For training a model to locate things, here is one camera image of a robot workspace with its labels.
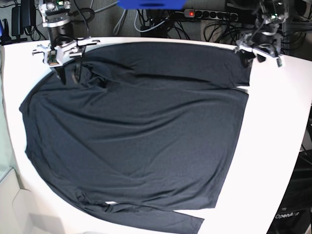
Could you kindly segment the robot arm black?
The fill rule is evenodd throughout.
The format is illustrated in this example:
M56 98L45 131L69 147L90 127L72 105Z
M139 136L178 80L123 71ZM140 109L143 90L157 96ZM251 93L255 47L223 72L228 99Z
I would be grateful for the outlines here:
M154 2L137 0L133 4L119 0L118 4L124 8L125 12L129 9L145 9L147 12L162 9L168 12L166 17L158 21L155 21L153 17L148 17L152 26L146 30L139 30L141 34L157 31L159 27L175 20L180 7L178 2L162 0ZM96 12L91 8L77 8L75 12L71 12L72 5L77 5L77 2L74 0L41 0L39 2L42 26L48 30L50 43L47 47L42 44L38 45L32 54L42 54L42 62L56 72L64 66L65 57L74 59L75 68L80 68L86 48L100 43L91 36L84 38L74 36L73 24L84 24L86 30L89 31L89 22L93 20Z
M278 67L284 66L284 59L280 54L281 34L279 26L288 18L287 8L282 0L258 0L250 7L257 15L255 27L246 29L243 37L236 41L234 52L243 58L243 64L247 65L252 59L259 62L267 59L274 60ZM66 82L63 70L65 56L74 58L76 65L72 72L74 83L79 83L82 70L82 60L88 46L99 44L98 40L91 37L75 39L69 35L69 30L50 37L51 51L47 56L49 66L55 70L57 77Z

